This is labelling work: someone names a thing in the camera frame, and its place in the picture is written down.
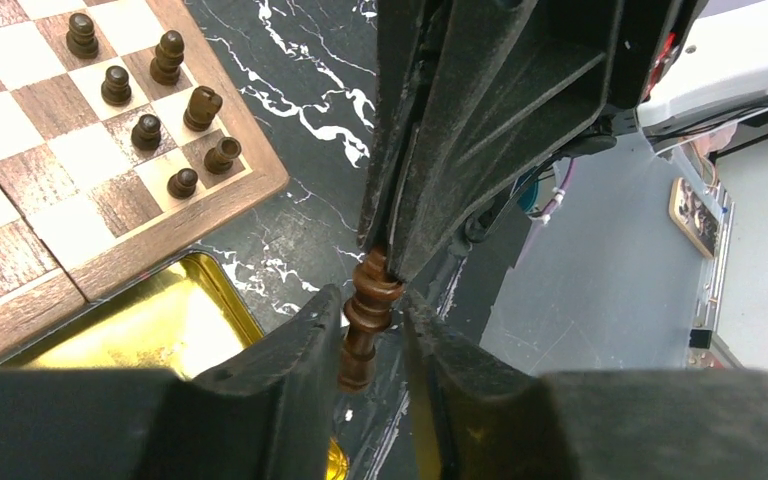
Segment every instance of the wooden chess piece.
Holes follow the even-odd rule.
[[[384,248],[376,246],[352,272],[355,294],[343,313],[349,331],[340,353],[338,382],[347,393],[361,392],[375,377],[375,335],[390,327],[390,308],[404,285],[387,273]]]
[[[169,177],[166,191],[175,198],[184,199],[195,193],[197,183],[198,173],[192,168],[182,168],[178,173]]]
[[[128,84],[128,71],[119,65],[113,65],[104,72],[101,83],[101,98],[108,105],[125,105],[131,101],[131,86]]]
[[[161,85],[175,85],[181,76],[184,62],[184,37],[175,30],[169,30],[160,37],[154,47],[154,58],[149,65],[151,78]]]
[[[222,137],[204,156],[204,168],[217,175],[225,173],[231,169],[234,159],[241,153],[243,153],[243,147],[236,138]]]
[[[222,97],[210,87],[196,87],[184,111],[184,125],[190,130],[203,132],[222,108]]]
[[[95,24],[83,13],[69,17],[69,31],[66,32],[66,47],[78,58],[90,59],[98,56],[98,40],[95,38]]]
[[[131,130],[131,142],[139,150],[157,150],[160,146],[160,119],[147,113]]]

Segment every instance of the chess piece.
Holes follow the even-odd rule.
[[[192,168],[182,168],[175,175],[169,177],[166,190],[175,198],[187,198],[196,191],[198,173]]]
[[[390,307],[404,292],[404,285],[387,273],[385,250],[374,247],[352,272],[355,294],[343,306],[349,331],[340,352],[337,381],[346,393],[362,392],[375,377],[375,343],[378,333],[390,328]]]
[[[212,88],[196,87],[190,96],[187,110],[184,111],[184,125],[190,130],[203,132],[210,126],[220,108],[222,108],[222,97]]]
[[[243,147],[236,138],[222,137],[204,156],[204,168],[217,175],[225,173],[231,169],[234,159],[241,153],[243,153]]]
[[[175,85],[181,76],[184,62],[184,37],[175,30],[169,30],[160,37],[154,47],[154,58],[149,65],[151,78],[161,85]]]
[[[147,113],[131,130],[131,142],[139,150],[157,150],[160,146],[160,119]]]
[[[119,65],[113,65],[104,72],[101,83],[101,98],[108,105],[125,105],[131,100],[131,86],[128,84],[128,71]]]
[[[90,59],[98,56],[98,40],[95,38],[95,24],[83,13],[69,17],[69,31],[66,33],[66,47],[78,58]]]

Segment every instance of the wooden chessboard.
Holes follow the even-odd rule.
[[[95,22],[95,59],[66,47],[75,12]],[[172,29],[184,38],[185,61],[167,87],[152,80],[149,62]],[[131,78],[122,107],[101,98],[112,65]],[[183,113],[199,85],[224,105],[197,133]],[[130,140],[145,113],[163,125],[152,152]],[[227,173],[209,173],[204,155],[226,135],[243,153]],[[187,167],[199,184],[178,200],[166,183]],[[0,352],[103,301],[287,180],[181,0],[0,0]]]

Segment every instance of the rook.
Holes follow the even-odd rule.
[[[131,130],[131,142],[139,150],[156,150],[160,146],[160,120],[147,113]]]
[[[210,126],[220,108],[222,108],[222,97],[212,88],[196,87],[184,112],[184,125],[190,130],[203,132]]]
[[[175,85],[181,76],[180,65],[183,61],[184,38],[175,30],[169,30],[154,47],[154,58],[148,69],[151,78],[161,85]]]
[[[169,177],[166,190],[175,198],[187,198],[196,191],[198,173],[192,168],[182,168],[175,175]]]
[[[204,156],[204,168],[210,173],[225,173],[234,165],[234,159],[243,153],[240,142],[232,137],[222,137]]]
[[[98,56],[98,40],[95,38],[95,25],[90,17],[83,13],[74,13],[69,17],[66,46],[78,58],[89,59]]]
[[[104,72],[101,83],[101,98],[109,105],[125,105],[131,100],[131,86],[128,71],[119,65],[113,65]]]

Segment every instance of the gold tray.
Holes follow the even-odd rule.
[[[191,379],[263,337],[222,267],[189,250],[0,362],[18,368],[169,368]],[[332,438],[327,480],[348,459]]]

